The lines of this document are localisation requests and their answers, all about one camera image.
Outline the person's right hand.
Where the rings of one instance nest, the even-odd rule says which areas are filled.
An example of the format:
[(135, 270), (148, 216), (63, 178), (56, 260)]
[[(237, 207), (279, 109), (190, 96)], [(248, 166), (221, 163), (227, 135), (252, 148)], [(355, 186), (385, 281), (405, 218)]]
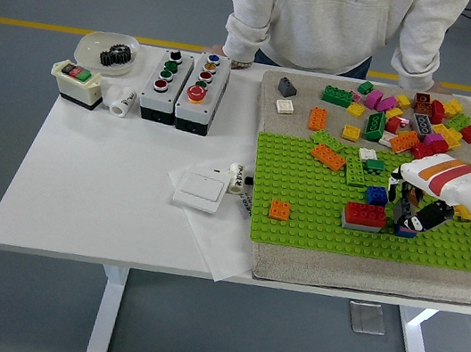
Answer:
[[(223, 48), (224, 48), (223, 45), (211, 45), (211, 46), (205, 46), (202, 51), (208, 54), (227, 57), (227, 55), (224, 53)], [(235, 60), (230, 59), (230, 62), (231, 62), (230, 67), (234, 70), (243, 70), (243, 69), (246, 70), (252, 66), (252, 61), (245, 62), (245, 61), (235, 61)]]

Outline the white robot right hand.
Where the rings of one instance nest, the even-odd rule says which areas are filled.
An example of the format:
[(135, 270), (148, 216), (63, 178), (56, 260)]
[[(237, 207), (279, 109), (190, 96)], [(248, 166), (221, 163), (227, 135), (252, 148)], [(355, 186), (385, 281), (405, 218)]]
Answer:
[(471, 166), (442, 153), (403, 163), (390, 175), (388, 200), (396, 203), (396, 225), (432, 230), (453, 219), (458, 205), (471, 213)]

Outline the person's left hand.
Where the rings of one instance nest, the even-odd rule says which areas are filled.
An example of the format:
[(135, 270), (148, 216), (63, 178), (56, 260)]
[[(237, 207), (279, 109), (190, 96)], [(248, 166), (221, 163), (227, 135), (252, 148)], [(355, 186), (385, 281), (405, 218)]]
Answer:
[(438, 81), (434, 81), (432, 83), (432, 86), (429, 87), (428, 92), (437, 93), (437, 94), (447, 94), (447, 95), (453, 94), (453, 92), (450, 89), (448, 89), (446, 86), (443, 86), (443, 84)]

